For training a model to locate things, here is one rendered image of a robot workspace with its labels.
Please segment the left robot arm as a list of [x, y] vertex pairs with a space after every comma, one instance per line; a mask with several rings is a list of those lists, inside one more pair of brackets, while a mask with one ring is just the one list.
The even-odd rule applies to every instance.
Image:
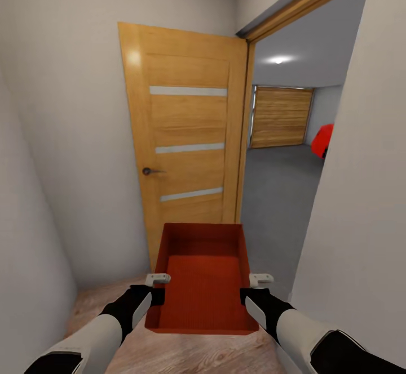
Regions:
[[24, 374], [105, 374], [126, 336], [131, 333], [149, 307], [162, 306], [166, 273], [149, 273], [145, 284], [131, 284], [124, 295], [108, 303], [91, 322], [39, 356]]

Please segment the storage box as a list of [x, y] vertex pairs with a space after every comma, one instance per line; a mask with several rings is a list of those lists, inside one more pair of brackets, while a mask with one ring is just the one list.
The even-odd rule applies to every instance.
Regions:
[[241, 304], [250, 288], [242, 224], [165, 223], [156, 273], [171, 276], [162, 306], [146, 312], [144, 328], [155, 333], [249, 335], [259, 323]]

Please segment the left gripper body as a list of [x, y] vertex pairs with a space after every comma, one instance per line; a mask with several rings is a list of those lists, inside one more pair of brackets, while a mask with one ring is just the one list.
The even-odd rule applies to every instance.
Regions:
[[152, 303], [150, 304], [150, 307], [162, 306], [165, 302], [165, 288], [153, 288], [153, 287], [149, 288], [153, 294], [153, 300]]

